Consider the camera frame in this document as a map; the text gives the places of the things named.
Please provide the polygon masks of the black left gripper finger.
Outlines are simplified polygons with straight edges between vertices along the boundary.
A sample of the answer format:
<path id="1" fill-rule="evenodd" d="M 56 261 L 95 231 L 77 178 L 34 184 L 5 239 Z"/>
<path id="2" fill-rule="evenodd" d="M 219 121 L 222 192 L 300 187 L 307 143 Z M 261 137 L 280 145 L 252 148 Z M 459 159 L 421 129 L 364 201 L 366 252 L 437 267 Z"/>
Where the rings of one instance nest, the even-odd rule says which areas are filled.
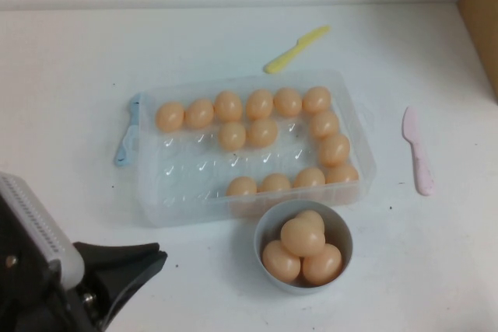
<path id="1" fill-rule="evenodd" d="M 100 270 L 96 273 L 99 329 L 105 331 L 130 298 L 162 270 L 162 265 Z"/>
<path id="2" fill-rule="evenodd" d="M 97 246 L 77 242 L 74 247 L 83 258 L 86 276 L 109 271 L 119 276 L 140 274 L 153 277 L 162 270 L 168 257 L 158 243 Z"/>

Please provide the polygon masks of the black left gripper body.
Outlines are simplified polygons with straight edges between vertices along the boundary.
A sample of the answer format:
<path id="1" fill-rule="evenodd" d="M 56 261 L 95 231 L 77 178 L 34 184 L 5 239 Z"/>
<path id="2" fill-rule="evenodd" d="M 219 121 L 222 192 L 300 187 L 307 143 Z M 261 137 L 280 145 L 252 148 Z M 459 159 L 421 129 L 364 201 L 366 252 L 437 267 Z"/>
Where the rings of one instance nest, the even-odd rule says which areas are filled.
<path id="1" fill-rule="evenodd" d="M 100 331 L 95 276 L 51 218 L 1 195 L 3 331 Z"/>

